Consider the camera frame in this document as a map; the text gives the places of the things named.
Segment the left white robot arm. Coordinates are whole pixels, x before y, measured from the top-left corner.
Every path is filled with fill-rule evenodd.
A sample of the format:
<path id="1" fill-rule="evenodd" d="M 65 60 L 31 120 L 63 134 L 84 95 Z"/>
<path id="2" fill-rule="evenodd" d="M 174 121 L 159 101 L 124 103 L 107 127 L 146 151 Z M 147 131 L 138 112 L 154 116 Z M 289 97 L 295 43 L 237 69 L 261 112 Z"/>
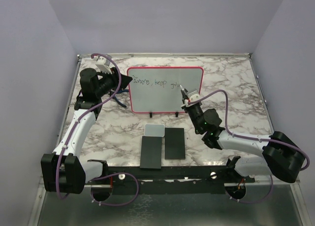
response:
<path id="1" fill-rule="evenodd" d="M 95 124 L 102 108 L 102 97 L 123 91 L 132 77 L 119 74 L 116 68 L 109 73 L 86 68 L 80 72 L 81 90 L 76 97 L 74 113 L 68 130 L 58 146 L 41 158 L 45 190 L 64 194 L 80 194 L 85 184 L 95 180 L 103 184 L 108 180 L 106 161 L 79 160 L 83 144 Z"/>

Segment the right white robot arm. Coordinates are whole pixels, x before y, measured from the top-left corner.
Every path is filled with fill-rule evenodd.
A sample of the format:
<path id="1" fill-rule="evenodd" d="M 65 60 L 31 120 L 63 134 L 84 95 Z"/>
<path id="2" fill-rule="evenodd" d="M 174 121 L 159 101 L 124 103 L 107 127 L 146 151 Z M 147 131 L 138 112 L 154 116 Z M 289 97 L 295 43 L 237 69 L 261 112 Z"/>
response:
<path id="1" fill-rule="evenodd" d="M 222 120 L 214 108 L 202 110 L 201 102 L 208 96 L 201 97 L 197 90 L 180 89 L 181 108 L 189 115 L 195 133 L 202 136 L 207 147 L 252 155 L 236 161 L 226 170 L 229 181 L 238 182 L 243 176 L 250 175 L 273 175 L 281 181 L 294 183 L 300 171 L 309 167 L 310 158 L 284 133 L 252 135 L 232 132 L 228 129 L 227 119 Z"/>

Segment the pink framed whiteboard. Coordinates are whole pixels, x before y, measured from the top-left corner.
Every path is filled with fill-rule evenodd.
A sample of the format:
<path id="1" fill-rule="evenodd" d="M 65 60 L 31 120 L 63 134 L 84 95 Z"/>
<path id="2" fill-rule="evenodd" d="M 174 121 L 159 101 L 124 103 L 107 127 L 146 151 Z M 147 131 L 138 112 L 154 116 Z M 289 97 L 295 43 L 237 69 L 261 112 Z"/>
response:
<path id="1" fill-rule="evenodd" d="M 200 66 L 130 67 L 128 85 L 134 113 L 182 113 L 180 86 L 201 91 L 204 69 Z"/>

